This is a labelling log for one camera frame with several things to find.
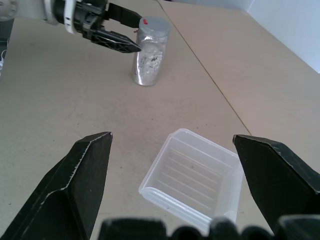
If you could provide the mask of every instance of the plastic tray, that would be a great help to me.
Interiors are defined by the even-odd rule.
[[[179,129],[166,139],[139,193],[207,233],[216,216],[236,221],[243,174],[237,154]]]

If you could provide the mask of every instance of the jar lid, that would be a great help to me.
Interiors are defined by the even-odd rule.
[[[161,17],[146,16],[140,19],[139,28],[147,35],[163,38],[170,33],[170,24]]]

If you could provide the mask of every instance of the table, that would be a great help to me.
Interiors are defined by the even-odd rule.
[[[161,4],[248,131],[320,172],[320,74],[241,10]]]
[[[156,1],[113,2],[168,19]],[[114,21],[106,29],[135,38],[133,29]],[[74,142],[103,131],[114,139],[91,239],[110,217],[162,219],[169,233],[185,224],[138,193],[167,136],[186,128],[235,151],[233,135],[249,133],[174,26],[155,86],[135,84],[132,63],[133,55],[91,44],[62,25],[14,22],[0,82],[0,234]],[[241,202],[250,206],[243,182]],[[266,225],[256,206],[250,211],[250,220],[239,213],[241,226]]]

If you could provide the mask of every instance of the white wall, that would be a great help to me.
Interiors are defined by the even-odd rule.
[[[255,0],[248,13],[320,73],[320,0]]]
[[[254,0],[173,0],[174,2],[211,6],[216,8],[243,9],[247,11]]]

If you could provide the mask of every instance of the clear plastic container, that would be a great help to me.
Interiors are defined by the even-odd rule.
[[[179,129],[166,139],[139,193],[206,234],[214,217],[236,222],[243,174],[237,154]]]

